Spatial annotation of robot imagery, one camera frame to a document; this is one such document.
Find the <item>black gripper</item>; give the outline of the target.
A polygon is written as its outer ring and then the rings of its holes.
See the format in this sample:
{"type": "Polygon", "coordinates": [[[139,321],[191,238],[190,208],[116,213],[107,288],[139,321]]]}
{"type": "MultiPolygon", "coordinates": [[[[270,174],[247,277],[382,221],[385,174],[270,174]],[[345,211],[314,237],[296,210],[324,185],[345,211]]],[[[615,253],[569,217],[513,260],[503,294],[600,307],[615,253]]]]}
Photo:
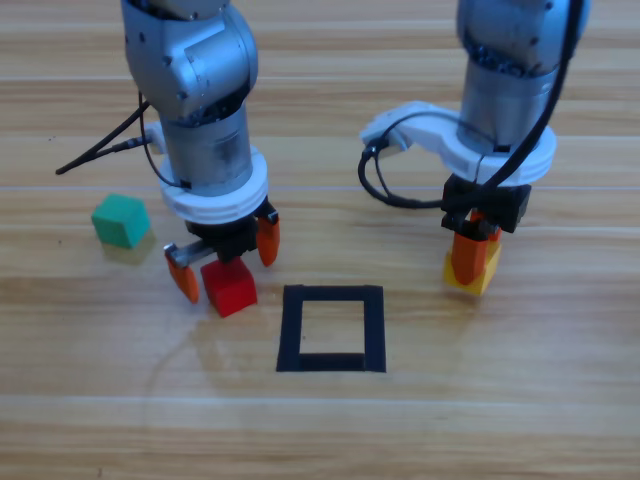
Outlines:
{"type": "Polygon", "coordinates": [[[481,185],[451,175],[444,184],[441,226],[453,231],[451,264],[455,279],[469,285],[485,270],[489,241],[513,233],[524,216],[530,186],[497,187],[481,192],[481,185]]]}
{"type": "Polygon", "coordinates": [[[186,221],[188,232],[199,240],[184,247],[174,243],[164,247],[172,279],[184,296],[196,304],[199,286],[189,267],[192,263],[213,254],[221,262],[229,263],[246,252],[258,250],[263,265],[271,266],[280,246],[279,219],[279,212],[265,199],[253,213],[231,223],[208,225],[186,221]]]}

